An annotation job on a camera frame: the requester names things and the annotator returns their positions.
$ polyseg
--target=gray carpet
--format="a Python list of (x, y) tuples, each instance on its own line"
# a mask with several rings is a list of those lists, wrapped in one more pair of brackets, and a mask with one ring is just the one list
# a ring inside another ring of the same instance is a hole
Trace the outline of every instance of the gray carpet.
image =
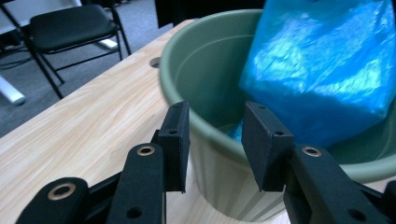
[[(118, 12), (132, 52), (141, 49), (172, 28), (171, 25), (167, 25), (158, 29), (154, 0), (133, 0), (119, 5)], [(49, 60), (55, 65), (61, 65), (103, 51), (104, 49), (101, 46), (91, 45), (51, 55)], [(3, 58), (0, 63), (14, 62), (29, 56), (28, 52), (20, 52)], [(60, 86), (60, 91), (66, 96), (119, 61), (118, 54), (112, 54), (60, 71), (60, 75), (65, 80), (65, 83)], [(0, 70), (0, 74), (27, 97), (23, 105), (12, 105), (0, 94), (0, 137), (18, 128), (27, 120), (59, 101), (35, 61), (8, 70)]]

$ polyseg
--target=blue bag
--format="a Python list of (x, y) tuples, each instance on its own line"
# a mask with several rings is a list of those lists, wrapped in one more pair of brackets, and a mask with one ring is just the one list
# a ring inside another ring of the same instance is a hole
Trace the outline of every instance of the blue bag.
[(395, 63), (389, 0), (267, 0), (240, 87), (296, 143), (328, 148), (386, 117)]

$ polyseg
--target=table top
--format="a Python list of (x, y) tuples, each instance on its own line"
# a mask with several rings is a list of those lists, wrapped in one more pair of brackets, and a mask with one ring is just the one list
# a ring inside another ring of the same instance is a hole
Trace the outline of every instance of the table top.
[[(159, 72), (161, 56), (185, 21), (88, 84), (0, 139), (0, 217), (14, 223), (49, 182), (66, 176), (90, 186), (121, 171), (129, 149), (160, 129), (167, 103)], [(385, 182), (370, 185), (383, 190)], [(187, 193), (168, 193), (168, 223), (244, 223), (214, 209), (198, 190), (189, 165)], [(289, 223), (286, 213), (268, 223)]]

